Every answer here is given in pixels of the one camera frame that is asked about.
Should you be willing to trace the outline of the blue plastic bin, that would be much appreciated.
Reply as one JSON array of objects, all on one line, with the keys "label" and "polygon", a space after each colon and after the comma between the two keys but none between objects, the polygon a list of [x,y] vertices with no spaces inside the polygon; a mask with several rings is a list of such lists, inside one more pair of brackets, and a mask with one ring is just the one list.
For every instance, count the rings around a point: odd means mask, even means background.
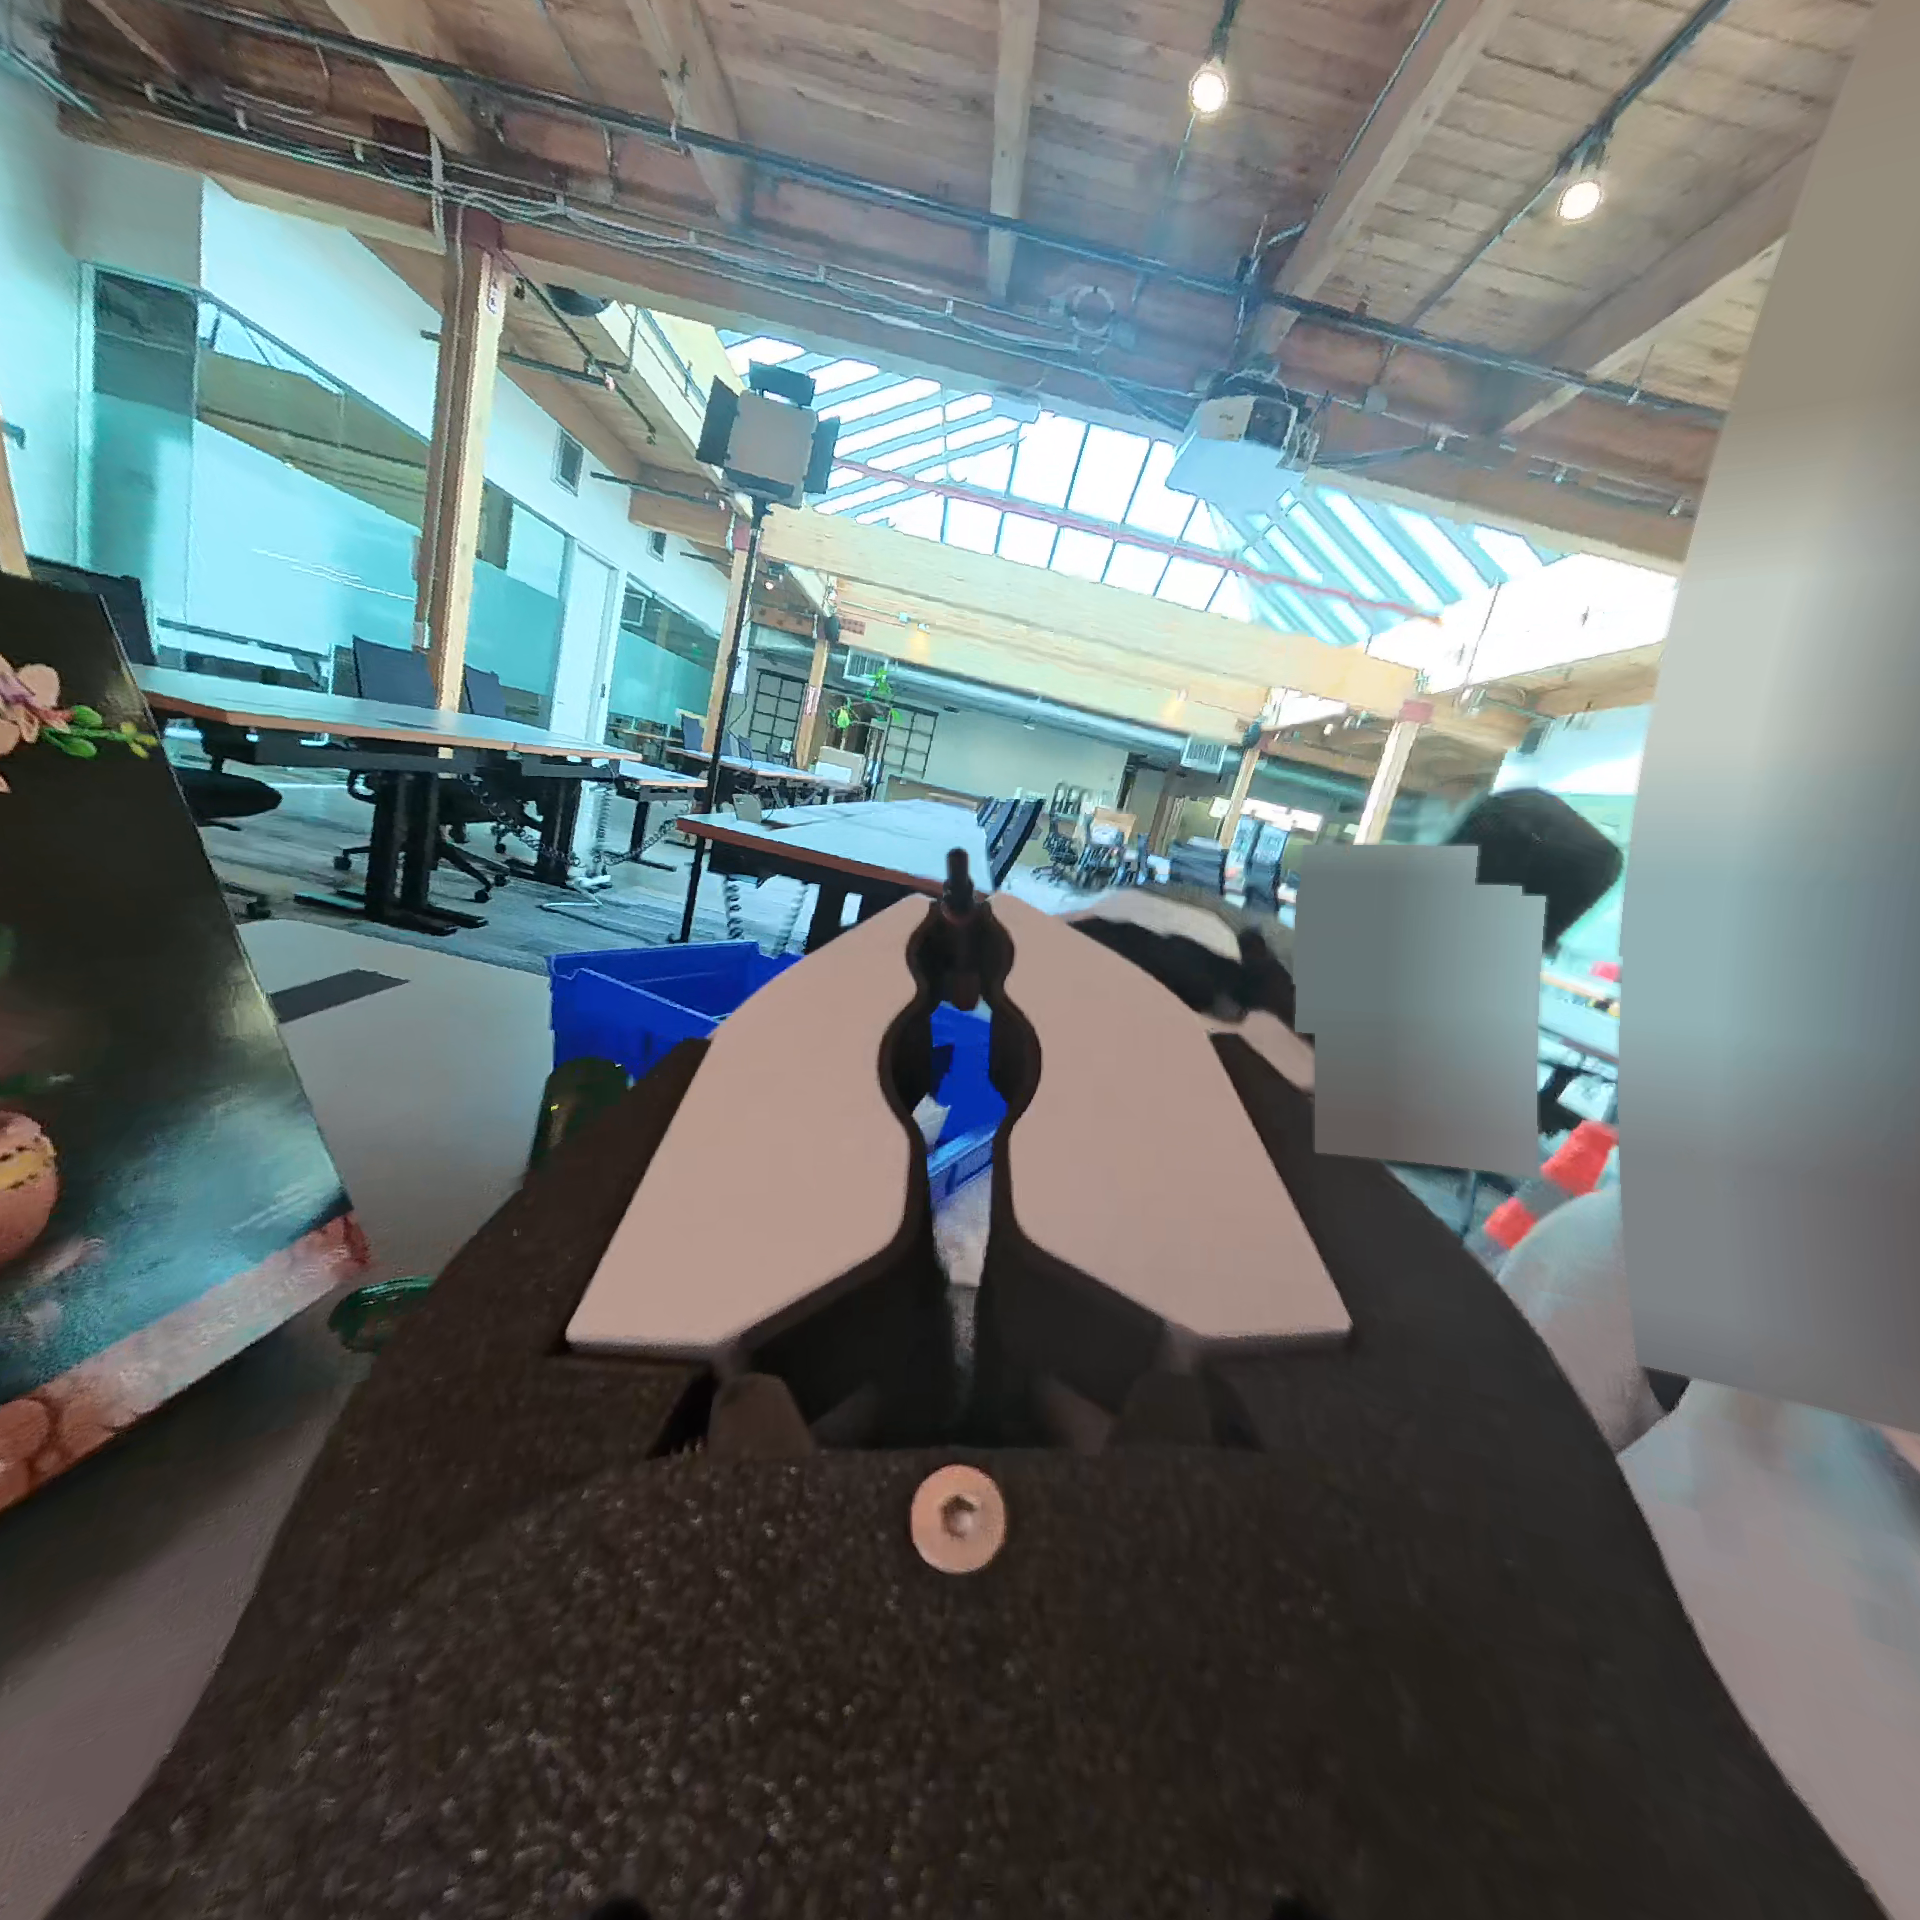
[{"label": "blue plastic bin", "polygon": [[[629,1081],[672,1045],[705,1039],[750,996],[799,963],[750,940],[692,946],[597,948],[546,957],[549,1062],[602,1060]],[[946,1117],[925,1150],[936,1203],[991,1169],[1006,1103],[989,1079],[989,1014],[939,1004],[930,1014],[930,1098]]]}]

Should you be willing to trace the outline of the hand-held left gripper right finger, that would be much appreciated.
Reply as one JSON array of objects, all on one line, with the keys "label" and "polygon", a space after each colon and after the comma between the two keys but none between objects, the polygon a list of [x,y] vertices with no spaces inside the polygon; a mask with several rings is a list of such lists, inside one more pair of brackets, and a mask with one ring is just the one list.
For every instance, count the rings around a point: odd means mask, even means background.
[{"label": "hand-held left gripper right finger", "polygon": [[1203,1014],[1240,963],[1133,963],[1084,914],[993,903],[1007,1116],[981,1329],[1011,1370],[1137,1379],[1353,1329]]}]

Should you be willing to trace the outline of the studio light on stand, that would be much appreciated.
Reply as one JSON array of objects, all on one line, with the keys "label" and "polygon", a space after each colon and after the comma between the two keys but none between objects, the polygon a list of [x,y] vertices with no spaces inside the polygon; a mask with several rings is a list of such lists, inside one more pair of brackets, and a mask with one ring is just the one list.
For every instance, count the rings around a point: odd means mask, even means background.
[{"label": "studio light on stand", "polygon": [[744,533],[731,537],[728,611],[712,677],[703,749],[705,774],[693,811],[715,809],[724,769],[724,721],[756,595],[762,529],[771,508],[797,509],[824,492],[838,444],[838,423],[813,407],[816,383],[789,366],[752,362],[736,389],[715,380],[695,444],[695,458],[745,498]]}]

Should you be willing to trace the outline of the dark brick stem piece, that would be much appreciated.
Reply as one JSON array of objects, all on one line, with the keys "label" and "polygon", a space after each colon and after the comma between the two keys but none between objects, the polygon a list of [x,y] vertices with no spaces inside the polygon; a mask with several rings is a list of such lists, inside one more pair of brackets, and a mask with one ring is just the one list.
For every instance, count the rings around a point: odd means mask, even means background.
[{"label": "dark brick stem piece", "polygon": [[1004,975],[999,925],[975,889],[961,845],[946,852],[943,881],[928,914],[922,956],[934,997],[966,1014],[977,1010]]}]

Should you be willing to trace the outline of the grey desk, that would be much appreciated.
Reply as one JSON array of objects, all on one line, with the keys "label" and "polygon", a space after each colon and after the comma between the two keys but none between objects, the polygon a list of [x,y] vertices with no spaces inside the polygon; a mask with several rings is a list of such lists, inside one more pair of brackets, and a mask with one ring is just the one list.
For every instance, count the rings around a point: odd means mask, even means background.
[{"label": "grey desk", "polygon": [[547,985],[340,925],[243,933],[370,1242],[450,1296],[374,1359],[325,1315],[358,1273],[3,1513],[3,1915],[56,1907],[211,1688],[182,1765],[279,1725],[421,1583],[524,1512],[686,1448],[684,1366],[558,1352],[631,1098],[516,1199],[552,1065]]}]

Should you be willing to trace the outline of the black orchid picture box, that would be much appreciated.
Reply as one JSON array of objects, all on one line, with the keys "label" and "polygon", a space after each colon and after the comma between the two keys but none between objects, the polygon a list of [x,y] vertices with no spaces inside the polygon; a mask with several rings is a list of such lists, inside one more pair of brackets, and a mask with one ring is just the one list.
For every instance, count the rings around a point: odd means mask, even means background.
[{"label": "black orchid picture box", "polygon": [[1,1508],[370,1247],[103,603],[1,592]]}]

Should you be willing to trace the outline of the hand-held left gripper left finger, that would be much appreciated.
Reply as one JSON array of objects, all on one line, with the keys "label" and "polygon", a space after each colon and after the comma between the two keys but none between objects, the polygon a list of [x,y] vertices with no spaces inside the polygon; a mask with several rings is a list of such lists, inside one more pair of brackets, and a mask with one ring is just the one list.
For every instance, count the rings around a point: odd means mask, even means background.
[{"label": "hand-held left gripper left finger", "polygon": [[930,1242],[924,1105],[949,1056],[902,899],[714,1029],[565,1324],[572,1352],[736,1361],[910,1284]]}]

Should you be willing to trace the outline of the orange safety cone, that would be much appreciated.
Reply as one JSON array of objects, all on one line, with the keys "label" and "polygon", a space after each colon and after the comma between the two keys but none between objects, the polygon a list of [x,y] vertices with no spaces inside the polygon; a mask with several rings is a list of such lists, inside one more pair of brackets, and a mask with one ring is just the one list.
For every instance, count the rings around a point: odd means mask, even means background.
[{"label": "orange safety cone", "polygon": [[1536,1173],[1487,1211],[1476,1227],[1478,1255],[1498,1265],[1550,1214],[1573,1197],[1594,1191],[1619,1146],[1619,1130],[1602,1119],[1581,1119],[1562,1139]]}]

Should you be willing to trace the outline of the person's light sweatshirt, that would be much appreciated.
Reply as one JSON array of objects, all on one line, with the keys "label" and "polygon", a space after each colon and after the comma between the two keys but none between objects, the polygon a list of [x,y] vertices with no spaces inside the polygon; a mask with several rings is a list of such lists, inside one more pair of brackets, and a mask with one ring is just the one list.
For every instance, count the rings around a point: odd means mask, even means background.
[{"label": "person's light sweatshirt", "polygon": [[1884,1911],[1913,1918],[1915,1437],[1703,1379],[1657,1408],[1619,1188],[1548,1211],[1498,1282],[1619,1455],[1741,1716]]}]

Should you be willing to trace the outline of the black office chair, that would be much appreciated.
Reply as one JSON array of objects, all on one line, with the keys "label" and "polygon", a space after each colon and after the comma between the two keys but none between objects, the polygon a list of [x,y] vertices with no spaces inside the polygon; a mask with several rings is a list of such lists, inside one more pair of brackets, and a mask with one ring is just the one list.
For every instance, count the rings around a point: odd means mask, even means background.
[{"label": "black office chair", "polygon": [[[436,706],[434,677],[421,652],[353,636],[350,653],[352,687],[359,699],[398,707]],[[470,828],[491,831],[491,854],[468,845]],[[490,902],[494,889],[512,878],[510,863],[500,857],[506,829],[506,815],[476,765],[460,765],[437,779],[434,865],[448,865],[474,881],[471,899],[477,903]]]},{"label": "black office chair", "polygon": [[[38,555],[28,560],[28,571],[35,582],[97,598],[128,661],[158,665],[146,593],[137,577],[102,573]],[[220,761],[209,761],[203,769],[172,764],[172,771],[187,809],[202,828],[235,831],[240,821],[266,815],[279,805],[279,792],[274,785],[228,774]]]}]

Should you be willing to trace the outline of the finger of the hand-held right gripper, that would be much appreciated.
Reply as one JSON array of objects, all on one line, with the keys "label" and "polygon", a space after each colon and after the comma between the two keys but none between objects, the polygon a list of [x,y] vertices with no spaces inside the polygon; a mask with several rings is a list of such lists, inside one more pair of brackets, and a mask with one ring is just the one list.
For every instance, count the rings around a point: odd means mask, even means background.
[{"label": "finger of the hand-held right gripper", "polygon": [[1228,1036],[1246,1043],[1297,1091],[1314,1090],[1314,1045],[1274,1012],[1249,1010],[1236,1017],[1203,1014],[1203,1027],[1211,1036]]},{"label": "finger of the hand-held right gripper", "polygon": [[1081,907],[1081,933],[1132,963],[1237,963],[1237,921],[1219,907],[1161,885],[1111,888]]}]

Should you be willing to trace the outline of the wooden office table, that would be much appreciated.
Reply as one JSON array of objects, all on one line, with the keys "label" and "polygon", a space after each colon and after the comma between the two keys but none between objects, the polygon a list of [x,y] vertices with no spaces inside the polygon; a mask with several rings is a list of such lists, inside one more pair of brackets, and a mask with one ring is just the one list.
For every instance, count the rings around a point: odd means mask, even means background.
[{"label": "wooden office table", "polygon": [[963,852],[972,888],[987,898],[1002,879],[981,821],[967,805],[934,800],[839,802],[775,807],[750,821],[729,811],[687,811],[674,828],[719,874],[786,878],[817,892],[804,951],[828,946],[849,898],[865,921],[908,896],[937,898],[948,856]]},{"label": "wooden office table", "polygon": [[232,681],[158,665],[135,665],[132,677],[154,712],[248,735],[241,760],[252,765],[340,765],[370,774],[376,798],[359,888],[299,892],[295,902],[437,940],[485,924],[482,916],[436,905],[430,896],[440,852],[442,779],[496,760],[527,761],[534,779],[562,784],[539,829],[534,865],[534,878],[549,888],[562,888],[568,879],[580,809],[576,785],[622,779],[664,794],[690,794],[695,787],[692,776],[649,764],[633,749],[506,717]]}]

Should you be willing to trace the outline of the toy brick potted plant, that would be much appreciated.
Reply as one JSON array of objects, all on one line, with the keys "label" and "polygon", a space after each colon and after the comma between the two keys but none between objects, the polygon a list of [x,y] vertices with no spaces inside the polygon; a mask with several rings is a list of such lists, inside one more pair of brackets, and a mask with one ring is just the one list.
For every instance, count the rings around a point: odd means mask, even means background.
[{"label": "toy brick potted plant", "polygon": [[[520,1182],[525,1184],[587,1124],[610,1112],[629,1091],[625,1067],[604,1057],[576,1057],[556,1065],[544,1079],[527,1157]],[[329,1309],[325,1325],[347,1354],[374,1356],[419,1308],[436,1284],[436,1273],[409,1273],[361,1284]]]}]

